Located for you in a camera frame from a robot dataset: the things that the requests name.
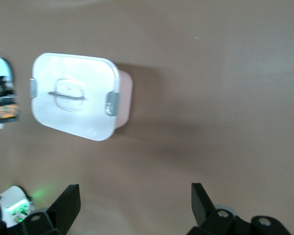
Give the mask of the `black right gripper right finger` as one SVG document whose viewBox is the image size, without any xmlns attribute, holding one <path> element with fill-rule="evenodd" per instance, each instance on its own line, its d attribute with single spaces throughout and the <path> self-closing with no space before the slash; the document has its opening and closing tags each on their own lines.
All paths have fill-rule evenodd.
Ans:
<svg viewBox="0 0 294 235">
<path fill-rule="evenodd" d="M 192 211 L 197 225 L 189 235 L 289 235 L 277 219 L 265 215 L 242 220 L 230 210 L 216 208 L 201 183 L 192 183 Z"/>
</svg>

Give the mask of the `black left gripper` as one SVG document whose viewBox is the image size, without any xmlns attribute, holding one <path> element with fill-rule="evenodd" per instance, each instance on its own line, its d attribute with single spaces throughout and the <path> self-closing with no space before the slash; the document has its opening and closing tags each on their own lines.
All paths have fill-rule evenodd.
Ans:
<svg viewBox="0 0 294 235">
<path fill-rule="evenodd" d="M 16 104 L 16 98 L 14 96 L 14 85 L 13 82 L 8 79 L 8 77 L 0 76 L 0 95 L 5 95 L 0 96 L 0 105 Z M 9 118 L 0 117 L 0 123 L 14 122 L 18 120 L 18 116 Z"/>
</svg>

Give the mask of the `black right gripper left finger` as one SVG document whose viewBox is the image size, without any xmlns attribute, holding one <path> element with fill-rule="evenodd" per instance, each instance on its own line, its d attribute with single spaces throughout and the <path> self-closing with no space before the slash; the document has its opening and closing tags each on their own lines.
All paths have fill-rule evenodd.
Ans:
<svg viewBox="0 0 294 235">
<path fill-rule="evenodd" d="M 79 185 L 69 185 L 48 208 L 12 186 L 0 194 L 0 235 L 65 235 L 80 212 Z"/>
</svg>

